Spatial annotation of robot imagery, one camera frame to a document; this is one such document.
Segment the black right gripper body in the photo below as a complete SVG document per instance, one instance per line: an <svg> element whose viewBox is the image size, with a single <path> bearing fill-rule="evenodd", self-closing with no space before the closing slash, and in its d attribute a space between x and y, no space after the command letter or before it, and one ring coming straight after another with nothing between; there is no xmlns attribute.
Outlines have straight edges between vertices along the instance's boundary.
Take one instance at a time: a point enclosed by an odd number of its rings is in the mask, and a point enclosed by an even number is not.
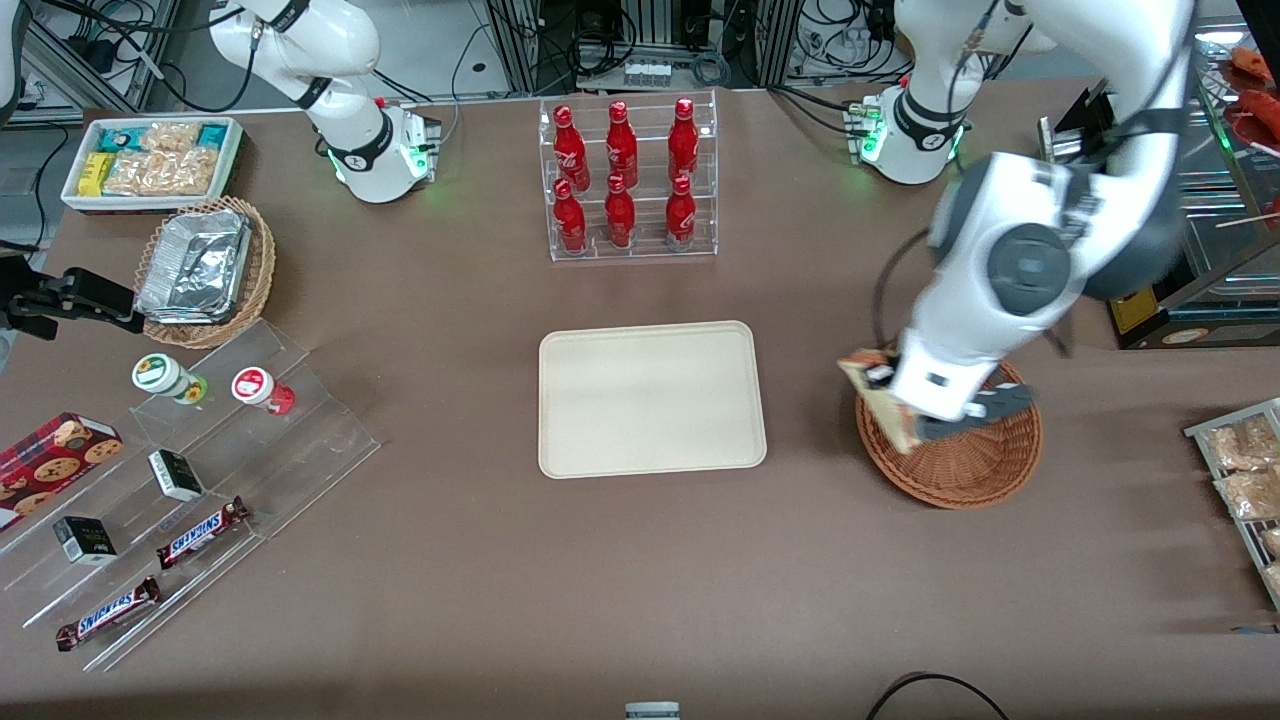
<svg viewBox="0 0 1280 720"><path fill-rule="evenodd" d="M22 255L1 256L0 301L12 301L41 286L41 274L33 270Z"/></svg>

